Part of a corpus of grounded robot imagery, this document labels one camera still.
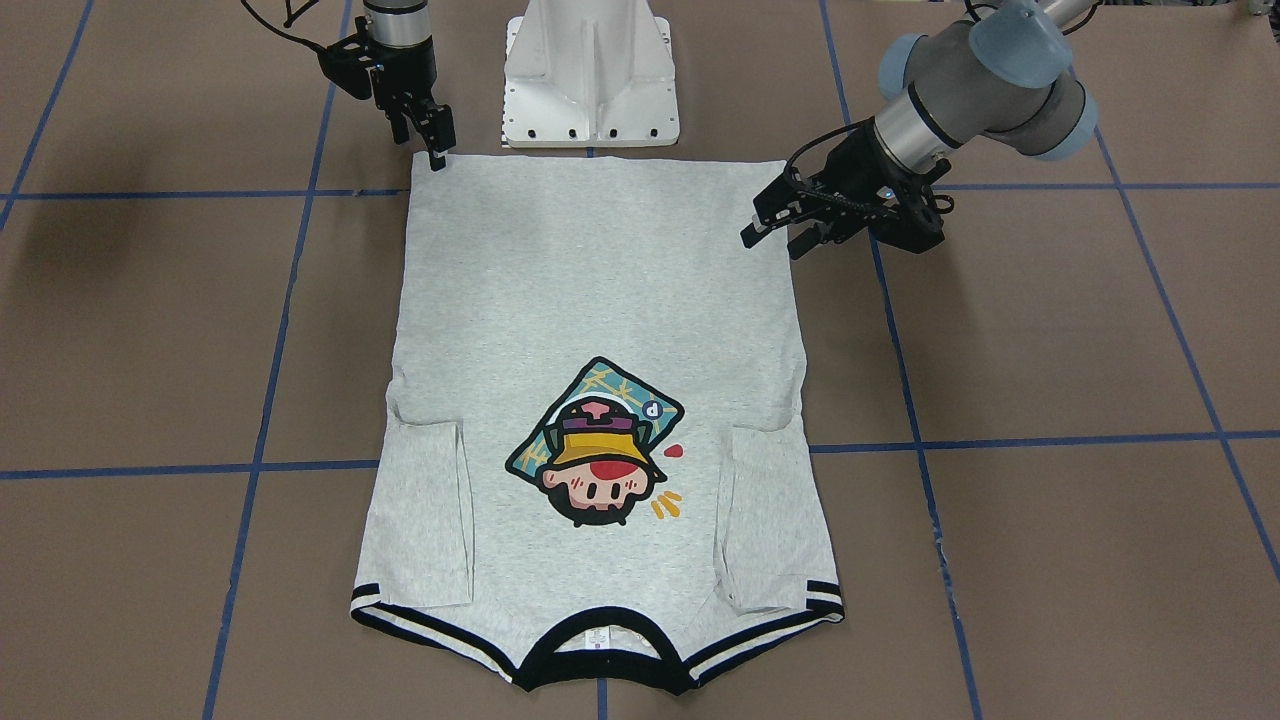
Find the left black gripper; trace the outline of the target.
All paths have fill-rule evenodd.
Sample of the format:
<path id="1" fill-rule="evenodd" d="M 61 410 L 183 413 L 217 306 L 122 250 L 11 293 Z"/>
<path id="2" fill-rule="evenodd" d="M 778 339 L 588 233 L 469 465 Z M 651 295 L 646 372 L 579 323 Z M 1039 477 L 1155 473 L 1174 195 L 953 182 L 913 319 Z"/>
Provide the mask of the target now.
<path id="1" fill-rule="evenodd" d="M 745 249 L 788 225 L 810 225 L 788 241 L 791 255 L 844 243 L 863 231 L 908 252 L 927 252 L 945 241 L 942 215 L 951 197 L 933 184 L 951 169 L 947 158 L 925 170 L 904 170 L 881 147 L 872 122 L 838 127 L 797 149 L 774 179 L 774 209 L 758 210 L 740 233 Z"/>

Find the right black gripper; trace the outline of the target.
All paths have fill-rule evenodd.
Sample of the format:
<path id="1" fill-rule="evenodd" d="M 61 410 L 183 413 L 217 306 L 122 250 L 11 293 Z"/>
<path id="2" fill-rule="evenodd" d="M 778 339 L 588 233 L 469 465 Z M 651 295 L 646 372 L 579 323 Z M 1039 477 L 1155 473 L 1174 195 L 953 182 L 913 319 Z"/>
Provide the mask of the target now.
<path id="1" fill-rule="evenodd" d="M 436 81 L 435 44 L 428 38 L 411 47 L 379 44 L 369 35 L 351 35 L 317 51 L 326 78 L 357 100 L 372 99 L 390 124 L 394 141 L 415 132 L 428 141 L 433 172 L 445 168 L 456 146 L 451 108 L 433 96 Z"/>

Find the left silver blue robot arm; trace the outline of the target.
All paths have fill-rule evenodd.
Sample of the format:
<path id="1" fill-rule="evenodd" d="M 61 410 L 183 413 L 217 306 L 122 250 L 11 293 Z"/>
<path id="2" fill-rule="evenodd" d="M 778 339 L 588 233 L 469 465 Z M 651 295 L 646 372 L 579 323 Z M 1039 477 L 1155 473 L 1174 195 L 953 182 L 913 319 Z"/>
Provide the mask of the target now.
<path id="1" fill-rule="evenodd" d="M 884 105 L 872 117 L 820 136 L 832 142 L 823 167 L 804 176 L 787 160 L 754 197 L 741 240 L 753 247 L 800 224 L 788 255 L 800 259 L 863 231 L 906 252 L 945 240 L 951 197 L 934 191 L 950 155 L 986 137 L 1024 158 L 1057 161 L 1094 133 L 1098 108 L 1070 74 L 1068 35 L 1094 1 L 969 1 L 934 35 L 904 35 L 886 50 L 877 83 Z"/>

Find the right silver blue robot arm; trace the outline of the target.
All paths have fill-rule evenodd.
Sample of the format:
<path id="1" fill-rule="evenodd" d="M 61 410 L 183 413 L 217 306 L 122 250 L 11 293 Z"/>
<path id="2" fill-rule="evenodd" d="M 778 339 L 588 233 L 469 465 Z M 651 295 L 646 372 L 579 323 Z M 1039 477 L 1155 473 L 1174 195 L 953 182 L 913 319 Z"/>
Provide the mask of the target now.
<path id="1" fill-rule="evenodd" d="M 355 33 L 317 51 L 329 81 L 357 100 L 372 99 L 398 145 L 417 133 L 431 170 L 456 146 L 452 109 L 433 95 L 436 59 L 428 1 L 364 1 Z"/>

